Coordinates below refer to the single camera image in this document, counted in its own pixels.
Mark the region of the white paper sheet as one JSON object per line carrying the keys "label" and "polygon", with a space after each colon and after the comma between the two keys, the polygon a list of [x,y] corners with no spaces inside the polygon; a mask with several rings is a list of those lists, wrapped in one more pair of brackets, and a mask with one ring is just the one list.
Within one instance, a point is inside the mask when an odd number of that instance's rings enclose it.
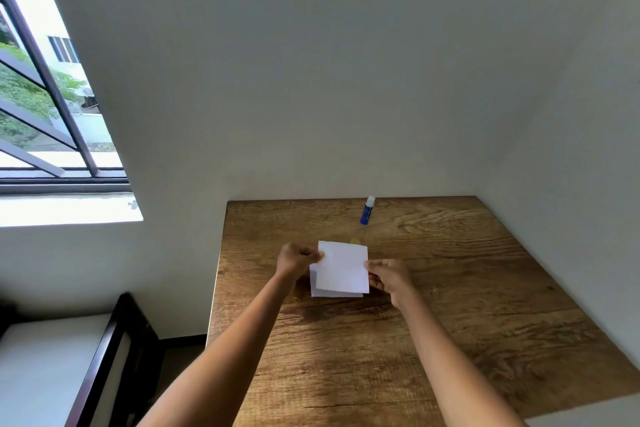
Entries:
{"label": "white paper sheet", "polygon": [[347,293],[339,291],[329,291],[318,288],[317,285],[317,264],[309,266],[310,273],[310,293],[315,298],[362,298],[363,293]]}
{"label": "white paper sheet", "polygon": [[324,259],[317,264],[317,287],[347,293],[370,292],[369,278],[364,262],[368,248],[330,241],[319,241],[318,250]]}

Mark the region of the person's left forearm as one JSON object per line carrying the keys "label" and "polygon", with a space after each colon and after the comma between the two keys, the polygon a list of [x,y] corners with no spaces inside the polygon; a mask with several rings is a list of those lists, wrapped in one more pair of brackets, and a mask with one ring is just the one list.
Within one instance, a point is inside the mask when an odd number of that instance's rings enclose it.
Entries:
{"label": "person's left forearm", "polygon": [[250,305],[164,391],[138,427],[232,427],[298,275],[277,271]]}

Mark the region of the person's right forearm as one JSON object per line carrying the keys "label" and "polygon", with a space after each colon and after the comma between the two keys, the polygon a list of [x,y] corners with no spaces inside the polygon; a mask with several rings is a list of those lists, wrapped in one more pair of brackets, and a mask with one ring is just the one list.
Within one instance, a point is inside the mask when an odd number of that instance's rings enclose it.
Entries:
{"label": "person's right forearm", "polygon": [[453,342],[419,293],[395,295],[446,427],[527,427]]}

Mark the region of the dark wooden bed frame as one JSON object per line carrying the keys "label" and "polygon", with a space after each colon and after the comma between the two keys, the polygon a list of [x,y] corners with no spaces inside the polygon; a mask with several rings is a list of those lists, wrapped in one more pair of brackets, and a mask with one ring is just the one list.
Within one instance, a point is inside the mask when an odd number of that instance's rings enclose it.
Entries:
{"label": "dark wooden bed frame", "polygon": [[155,395],[163,351],[131,293],[121,294],[65,427],[134,427]]}

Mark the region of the dark metal window frame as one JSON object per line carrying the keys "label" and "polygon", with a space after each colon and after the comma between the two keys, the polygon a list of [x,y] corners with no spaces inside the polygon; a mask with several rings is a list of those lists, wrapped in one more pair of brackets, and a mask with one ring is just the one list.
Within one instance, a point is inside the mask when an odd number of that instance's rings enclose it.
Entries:
{"label": "dark metal window frame", "polygon": [[55,0],[0,0],[0,196],[131,193]]}

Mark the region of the white mattress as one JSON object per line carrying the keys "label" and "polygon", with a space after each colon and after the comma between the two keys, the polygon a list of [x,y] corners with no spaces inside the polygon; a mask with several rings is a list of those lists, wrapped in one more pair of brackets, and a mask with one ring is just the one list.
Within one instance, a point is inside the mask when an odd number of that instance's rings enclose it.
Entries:
{"label": "white mattress", "polygon": [[0,338],[0,427],[64,427],[109,315],[31,321]]}

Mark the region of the person's right hand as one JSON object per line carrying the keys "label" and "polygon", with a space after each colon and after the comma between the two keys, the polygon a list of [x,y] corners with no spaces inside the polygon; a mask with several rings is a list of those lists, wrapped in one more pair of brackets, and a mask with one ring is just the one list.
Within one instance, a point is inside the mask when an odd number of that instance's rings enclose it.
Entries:
{"label": "person's right hand", "polygon": [[419,293],[410,278],[408,268],[403,262],[395,259],[369,261],[389,261],[389,271],[386,274],[369,274],[367,271],[369,285],[376,290],[389,294],[394,307],[404,313],[419,297]]}

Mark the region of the person's left hand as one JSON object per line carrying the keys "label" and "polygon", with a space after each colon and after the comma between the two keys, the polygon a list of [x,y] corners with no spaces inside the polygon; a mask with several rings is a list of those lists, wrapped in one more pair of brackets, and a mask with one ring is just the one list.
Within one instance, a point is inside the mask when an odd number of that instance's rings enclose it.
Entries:
{"label": "person's left hand", "polygon": [[299,260],[300,248],[317,248],[314,246],[303,246],[296,243],[287,243],[282,246],[276,261],[275,276],[283,282],[291,282],[299,280],[309,274],[309,266],[318,263],[304,263]]}

